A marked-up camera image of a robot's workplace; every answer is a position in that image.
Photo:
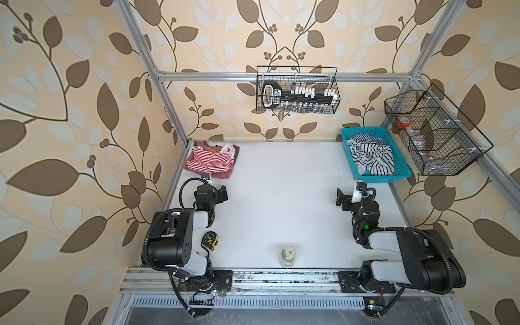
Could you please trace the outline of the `black white striped tank top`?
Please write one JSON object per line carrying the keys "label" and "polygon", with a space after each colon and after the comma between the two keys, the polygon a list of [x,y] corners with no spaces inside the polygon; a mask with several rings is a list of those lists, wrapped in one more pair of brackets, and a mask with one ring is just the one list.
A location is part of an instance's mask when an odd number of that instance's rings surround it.
{"label": "black white striped tank top", "polygon": [[358,173],[362,176],[393,176],[394,155],[383,138],[357,134],[347,141]]}

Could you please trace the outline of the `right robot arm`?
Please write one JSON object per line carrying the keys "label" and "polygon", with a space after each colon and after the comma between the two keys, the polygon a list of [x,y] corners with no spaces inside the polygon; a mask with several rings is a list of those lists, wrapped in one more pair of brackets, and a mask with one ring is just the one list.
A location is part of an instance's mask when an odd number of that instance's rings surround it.
{"label": "right robot arm", "polygon": [[399,254],[397,260],[363,261],[358,272],[339,272],[343,293],[394,293],[410,288],[446,295],[467,284],[462,265],[437,230],[379,225],[375,188],[359,181],[352,194],[337,190],[335,204],[351,213],[352,236],[358,245]]}

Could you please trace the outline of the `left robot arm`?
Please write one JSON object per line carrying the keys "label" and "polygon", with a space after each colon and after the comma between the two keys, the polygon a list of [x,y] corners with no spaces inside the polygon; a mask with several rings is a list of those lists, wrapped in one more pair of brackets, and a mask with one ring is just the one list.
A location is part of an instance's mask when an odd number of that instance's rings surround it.
{"label": "left robot arm", "polygon": [[213,225],[215,208],[228,200],[228,191],[225,186],[216,188],[204,177],[191,177],[178,194],[178,208],[155,213],[144,239],[142,262],[186,281],[196,291],[207,291],[218,281],[209,255],[195,251],[194,232]]}

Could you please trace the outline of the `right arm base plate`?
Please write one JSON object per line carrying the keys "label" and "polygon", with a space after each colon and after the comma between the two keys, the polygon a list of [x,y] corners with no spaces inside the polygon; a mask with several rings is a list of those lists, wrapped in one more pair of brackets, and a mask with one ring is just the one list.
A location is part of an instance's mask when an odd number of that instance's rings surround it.
{"label": "right arm base plate", "polygon": [[342,271],[337,275],[342,293],[396,293],[395,286],[390,282],[378,281],[373,276],[362,275],[359,271]]}

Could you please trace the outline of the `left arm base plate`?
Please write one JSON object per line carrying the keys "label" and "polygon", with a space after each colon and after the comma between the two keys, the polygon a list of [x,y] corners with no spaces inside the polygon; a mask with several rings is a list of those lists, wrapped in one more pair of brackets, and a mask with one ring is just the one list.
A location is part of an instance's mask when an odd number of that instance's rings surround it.
{"label": "left arm base plate", "polygon": [[208,269],[202,276],[192,276],[190,278],[183,278],[180,280],[180,290],[188,292],[199,291],[229,291],[232,288],[231,270],[217,270]]}

